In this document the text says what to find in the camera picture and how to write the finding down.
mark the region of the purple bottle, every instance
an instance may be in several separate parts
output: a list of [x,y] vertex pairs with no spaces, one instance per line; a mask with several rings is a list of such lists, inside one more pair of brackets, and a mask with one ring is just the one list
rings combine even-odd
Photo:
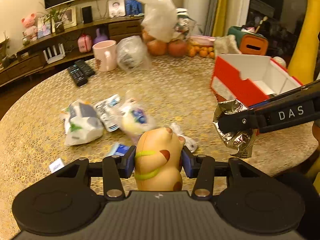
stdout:
[[108,36],[105,35],[103,32],[101,32],[99,28],[97,28],[96,34],[97,34],[97,37],[93,40],[93,44],[96,44],[96,43],[98,43],[100,41],[109,40]]

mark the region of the crumpled foil wrapper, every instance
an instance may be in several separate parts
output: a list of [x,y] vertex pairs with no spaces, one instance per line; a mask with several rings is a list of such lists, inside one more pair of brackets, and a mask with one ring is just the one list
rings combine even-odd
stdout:
[[219,129],[218,120],[222,113],[234,114],[247,109],[248,108],[237,99],[220,102],[214,112],[212,121],[223,143],[228,148],[238,151],[238,153],[231,154],[231,156],[238,158],[250,158],[252,156],[252,147],[256,139],[257,129],[223,133]]

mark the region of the drawer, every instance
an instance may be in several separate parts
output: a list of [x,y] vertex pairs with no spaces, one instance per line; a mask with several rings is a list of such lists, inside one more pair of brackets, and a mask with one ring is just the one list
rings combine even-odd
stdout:
[[7,75],[7,72],[4,71],[4,72],[0,73],[0,85],[6,83],[7,81],[9,81],[9,77]]
[[122,35],[110,36],[110,40],[114,40],[117,43],[119,43],[119,41],[121,41],[122,39],[131,37],[131,36],[140,36],[140,37],[142,37],[142,33],[130,33],[130,34],[122,34]]
[[17,65],[9,68],[6,72],[9,79],[13,79],[41,66],[43,66],[43,64],[41,63],[40,56],[35,56],[18,63]]
[[108,29],[110,36],[141,32],[140,21],[110,23]]

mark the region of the pink mug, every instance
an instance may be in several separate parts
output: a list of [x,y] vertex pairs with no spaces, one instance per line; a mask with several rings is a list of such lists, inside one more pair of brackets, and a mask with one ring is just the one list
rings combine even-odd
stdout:
[[100,71],[111,71],[117,67],[116,41],[100,41],[93,45],[93,54]]

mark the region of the green container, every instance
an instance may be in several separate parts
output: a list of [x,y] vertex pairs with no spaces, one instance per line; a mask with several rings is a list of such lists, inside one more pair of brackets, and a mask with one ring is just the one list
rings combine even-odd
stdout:
[[265,38],[263,35],[261,34],[255,34],[255,33],[246,33],[246,32],[242,32],[241,31],[241,27],[237,27],[237,26],[231,26],[228,30],[228,35],[234,35],[236,37],[236,42],[238,45],[238,48],[240,48],[240,44],[242,41],[243,36],[245,35],[253,35],[253,36],[257,36],[260,38]]

